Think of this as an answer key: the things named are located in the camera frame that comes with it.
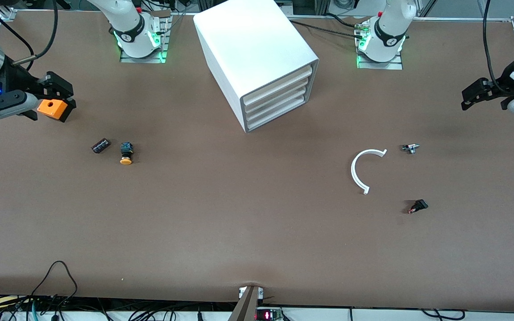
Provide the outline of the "yellow push button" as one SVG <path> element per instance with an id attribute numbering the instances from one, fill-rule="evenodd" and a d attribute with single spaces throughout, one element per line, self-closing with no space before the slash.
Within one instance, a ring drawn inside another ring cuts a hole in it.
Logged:
<path id="1" fill-rule="evenodd" d="M 120 164 L 121 165 L 131 165 L 133 163 L 133 154 L 134 154 L 134 148 L 131 142 L 123 142 L 120 145 L 120 153 L 121 153 L 121 159 Z"/>

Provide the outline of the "orange block with hole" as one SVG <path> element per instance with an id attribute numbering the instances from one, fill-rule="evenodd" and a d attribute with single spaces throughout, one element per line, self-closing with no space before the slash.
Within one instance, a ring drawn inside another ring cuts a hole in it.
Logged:
<path id="1" fill-rule="evenodd" d="M 60 99 L 42 99 L 36 110 L 54 120 L 65 120 L 69 111 L 69 105 Z"/>

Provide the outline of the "small black electronic component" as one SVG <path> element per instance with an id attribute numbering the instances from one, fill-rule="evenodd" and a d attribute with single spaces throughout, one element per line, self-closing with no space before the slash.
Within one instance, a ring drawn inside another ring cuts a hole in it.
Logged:
<path id="1" fill-rule="evenodd" d="M 107 138 L 102 138 L 96 144 L 92 145 L 91 150 L 95 154 L 100 154 L 106 150 L 112 143 Z"/>

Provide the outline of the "device with red display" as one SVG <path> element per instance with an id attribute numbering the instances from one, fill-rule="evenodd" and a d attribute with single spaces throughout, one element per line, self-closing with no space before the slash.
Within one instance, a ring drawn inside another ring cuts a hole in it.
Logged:
<path id="1" fill-rule="evenodd" d="M 258 308 L 255 321 L 284 321 L 284 313 L 281 308 Z"/>

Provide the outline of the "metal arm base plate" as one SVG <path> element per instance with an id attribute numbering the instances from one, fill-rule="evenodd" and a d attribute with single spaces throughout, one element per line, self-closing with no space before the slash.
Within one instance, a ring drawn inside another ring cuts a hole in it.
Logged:
<path id="1" fill-rule="evenodd" d="M 374 32 L 375 19 L 362 22 L 354 32 L 361 38 L 355 40 L 356 66 L 359 69 L 402 70 L 401 50 L 406 36 L 382 41 Z"/>
<path id="2" fill-rule="evenodd" d="M 120 62 L 123 63 L 141 63 L 141 64 L 163 64 L 166 62 L 170 42 L 170 28 L 173 26 L 173 16 L 150 16 L 145 21 L 144 31 L 140 34 L 137 42 L 151 49 L 151 52 L 144 57 L 131 57 L 120 43 Z"/>

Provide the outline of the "black switch with red tip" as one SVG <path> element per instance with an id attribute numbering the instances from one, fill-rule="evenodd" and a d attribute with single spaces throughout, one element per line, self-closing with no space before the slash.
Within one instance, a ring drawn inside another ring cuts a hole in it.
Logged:
<path id="1" fill-rule="evenodd" d="M 428 209 L 429 205 L 424 201 L 424 199 L 419 199 L 414 202 L 414 204 L 407 211 L 408 214 L 416 213 L 417 211 Z"/>

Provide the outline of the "white semicircular bracket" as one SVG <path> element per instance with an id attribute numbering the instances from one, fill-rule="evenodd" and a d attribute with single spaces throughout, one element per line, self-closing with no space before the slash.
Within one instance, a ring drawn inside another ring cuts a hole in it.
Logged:
<path id="1" fill-rule="evenodd" d="M 361 190 L 362 190 L 362 193 L 363 195 L 367 195 L 370 191 L 370 187 L 369 185 L 366 185 L 359 177 L 358 177 L 358 174 L 357 174 L 357 171 L 356 171 L 356 164 L 358 162 L 358 160 L 364 156 L 364 155 L 376 155 L 378 156 L 379 158 L 383 158 L 384 155 L 387 154 L 387 149 L 384 149 L 384 150 L 377 150 L 377 149 L 367 149 L 367 150 L 363 150 L 361 152 L 359 152 L 355 158 L 352 160 L 351 162 L 351 166 L 350 166 L 350 173 L 351 173 L 351 178 L 353 179 L 355 185 L 357 185 L 357 187 L 359 187 Z"/>

